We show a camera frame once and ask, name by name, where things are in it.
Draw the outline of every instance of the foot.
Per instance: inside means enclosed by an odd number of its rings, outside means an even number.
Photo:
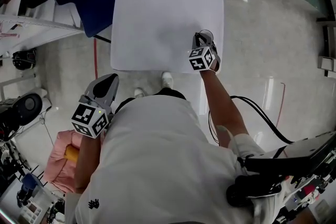
[[[134,97],[135,98],[141,98],[141,97],[145,97],[145,92],[141,89],[141,88],[136,88],[134,91]]]
[[[173,77],[169,72],[163,72],[161,77],[162,88],[173,89],[174,81]]]

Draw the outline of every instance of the pink cushion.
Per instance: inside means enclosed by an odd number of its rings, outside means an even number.
[[[44,180],[66,193],[75,192],[76,163],[64,159],[65,150],[68,145],[79,148],[81,139],[82,135],[74,130],[59,132],[44,171]]]

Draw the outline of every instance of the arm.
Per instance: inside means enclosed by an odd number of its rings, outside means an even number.
[[[90,183],[91,175],[99,165],[100,137],[96,139],[83,135],[75,171],[76,193],[83,193]]]
[[[227,132],[218,131],[217,125],[226,127],[233,136],[242,133],[247,134],[243,118],[215,72],[211,70],[201,71],[201,77],[204,81],[205,92],[219,144],[222,147],[228,147],[230,137]]]

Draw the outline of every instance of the tiled floor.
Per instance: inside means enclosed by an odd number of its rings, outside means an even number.
[[[258,103],[290,140],[312,137],[334,129],[335,80],[317,69],[323,49],[322,29],[307,3],[301,0],[225,0],[225,43],[219,78],[231,95],[243,95]],[[103,35],[109,37],[110,29]],[[109,44],[98,40],[98,74],[115,72],[110,67]],[[77,101],[94,79],[93,39],[84,35],[52,42],[38,49],[41,83],[48,90],[52,109],[46,126],[52,139],[71,129]],[[9,61],[0,68],[2,80],[15,76]],[[160,89],[158,72],[117,72],[120,89],[114,107],[142,87],[148,94]],[[176,89],[191,102],[198,101],[197,75],[173,74]],[[18,95],[13,89],[8,93]],[[250,135],[265,150],[283,145],[260,116],[242,101],[235,101]],[[209,137],[207,116],[200,116]],[[23,153],[46,165],[51,142],[43,125],[21,136]]]

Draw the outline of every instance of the white t-shirt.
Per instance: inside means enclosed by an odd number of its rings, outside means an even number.
[[[247,134],[235,141],[242,157],[264,153]],[[67,194],[67,222],[254,223],[253,207],[226,200],[226,189],[243,174],[232,142],[229,148],[208,143],[188,101],[135,99],[115,115],[87,189]],[[283,197],[259,199],[261,223],[273,222]]]

